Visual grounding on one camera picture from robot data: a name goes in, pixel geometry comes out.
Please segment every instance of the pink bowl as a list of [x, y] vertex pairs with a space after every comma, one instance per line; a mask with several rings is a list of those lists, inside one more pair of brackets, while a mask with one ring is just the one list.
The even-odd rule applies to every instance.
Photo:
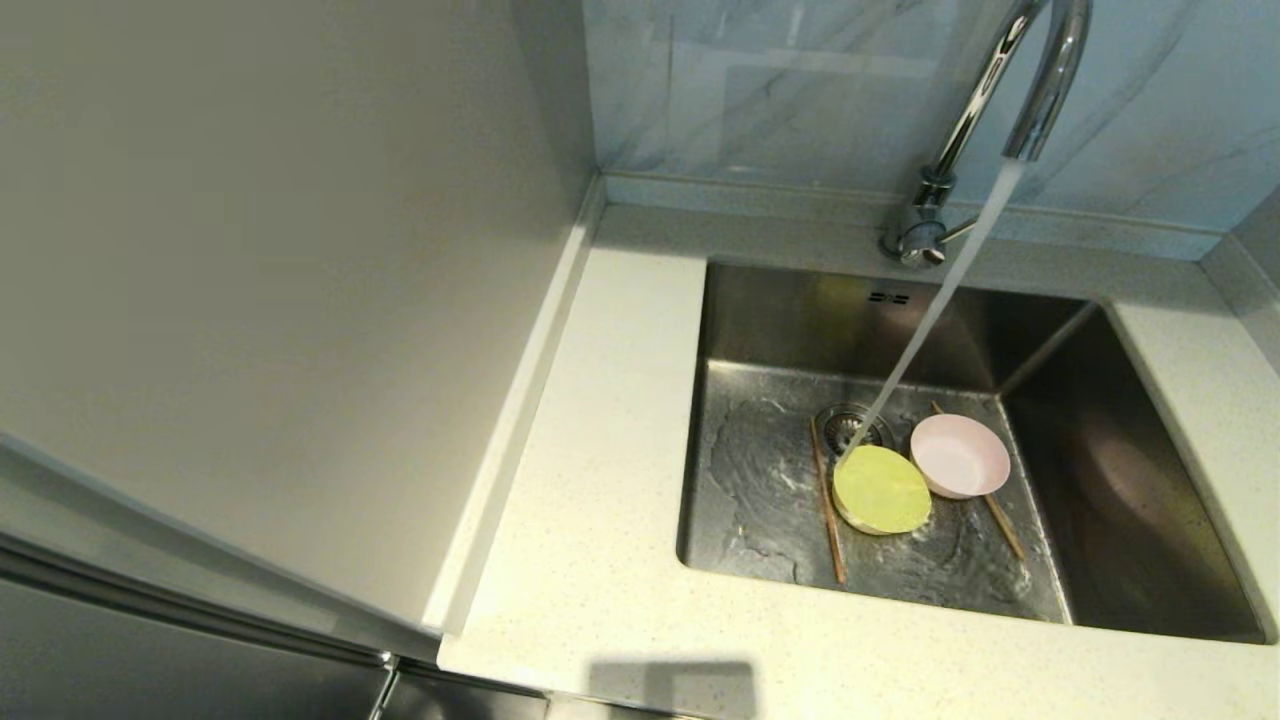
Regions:
[[931, 491], [955, 500], [995, 492], [1009, 479], [1005, 443], [964, 415], [933, 415], [915, 425], [911, 460]]

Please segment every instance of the countertop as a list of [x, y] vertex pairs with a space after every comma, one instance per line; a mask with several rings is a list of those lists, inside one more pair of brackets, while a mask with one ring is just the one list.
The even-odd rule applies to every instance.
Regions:
[[[609, 206], [442, 667], [712, 717], [1280, 714], [1275, 644], [1056, 625], [682, 565], [708, 258], [941, 277], [883, 259], [867, 228]], [[1102, 300], [1275, 637], [1280, 378], [1201, 268], [993, 240], [965, 284]]]

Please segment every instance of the water stream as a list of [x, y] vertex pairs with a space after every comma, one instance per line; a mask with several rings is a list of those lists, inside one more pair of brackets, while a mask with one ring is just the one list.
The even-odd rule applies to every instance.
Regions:
[[991, 228], [996, 224], [996, 219], [1000, 218], [1000, 213], [1004, 211], [1005, 205], [1009, 204], [1009, 197], [1014, 193], [1014, 187], [1018, 186], [1018, 179], [1023, 177], [1023, 168], [1027, 163], [1021, 160], [1006, 159], [1005, 164], [1000, 168], [1000, 176], [996, 178], [996, 184], [991, 188], [991, 196], [987, 197], [987, 204], [982, 208], [982, 213], [978, 214], [978, 222], [974, 223], [973, 229], [969, 231], [969, 238], [965, 240], [964, 247], [960, 249], [960, 254], [956, 256], [955, 263], [951, 269], [947, 270], [946, 277], [942, 279], [942, 288], [929, 302], [929, 309], [924, 311], [924, 318], [920, 320], [919, 327], [915, 328], [915, 334], [911, 336], [911, 342], [906, 343], [906, 350], [902, 351], [902, 356], [899, 357], [897, 365], [893, 366], [893, 372], [890, 373], [888, 379], [884, 380], [884, 387], [881, 388], [879, 395], [876, 396], [876, 402], [872, 404], [870, 411], [867, 413], [867, 421], [859, 425], [858, 432], [854, 434], [852, 441], [849, 443], [849, 450], [840, 456], [836, 468], [844, 468], [845, 461], [852, 455], [854, 448], [861, 445], [863, 438], [867, 437], [867, 430], [872, 427], [872, 420], [879, 416], [881, 410], [884, 409], [884, 404], [888, 401], [890, 395], [893, 393], [893, 388], [897, 387], [899, 380], [902, 379], [902, 373], [915, 359], [915, 354], [919, 352], [920, 346], [924, 345], [924, 340], [929, 337], [929, 331], [933, 329], [933, 324], [938, 322], [938, 316], [946, 310], [947, 302], [951, 301], [951, 296], [955, 295], [956, 287], [960, 286], [960, 281], [964, 279], [965, 273], [969, 272], [969, 265], [973, 265], [974, 258], [978, 256], [978, 251], [982, 250], [983, 242], [987, 241], [987, 236], [991, 234]]

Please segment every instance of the chrome faucet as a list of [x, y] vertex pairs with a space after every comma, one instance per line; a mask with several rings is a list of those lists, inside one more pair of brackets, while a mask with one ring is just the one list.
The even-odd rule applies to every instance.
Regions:
[[920, 168], [920, 186], [911, 204], [896, 218], [896, 227], [881, 237], [881, 249], [902, 264], [913, 268], [941, 264], [946, 260], [946, 243], [973, 228], [974, 220], [966, 220], [948, 232], [941, 220], [942, 205], [956, 182], [952, 169], [996, 92], [1009, 60], [1018, 51], [1032, 22], [1050, 1], [1053, 4], [1053, 24], [1048, 31], [1044, 54], [1004, 151], [1005, 158], [1027, 161], [1039, 158], [1084, 53], [1092, 0], [1019, 0], [1010, 10], [951, 135], [942, 143], [933, 164]]

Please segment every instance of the sink drain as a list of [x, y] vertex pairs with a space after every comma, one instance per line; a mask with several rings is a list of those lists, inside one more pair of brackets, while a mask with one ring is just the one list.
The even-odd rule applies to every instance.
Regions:
[[[858, 428], [867, 420], [868, 414], [868, 407], [850, 404], [832, 405], [818, 413], [818, 428], [822, 432], [822, 441], [826, 443], [827, 451], [837, 456], [844, 455], [849, 450], [849, 443], [852, 442], [854, 434], [858, 433]], [[863, 445], [876, 445], [893, 450], [893, 436], [890, 433], [884, 420], [876, 418], [872, 421], [870, 429], [863, 437]]]

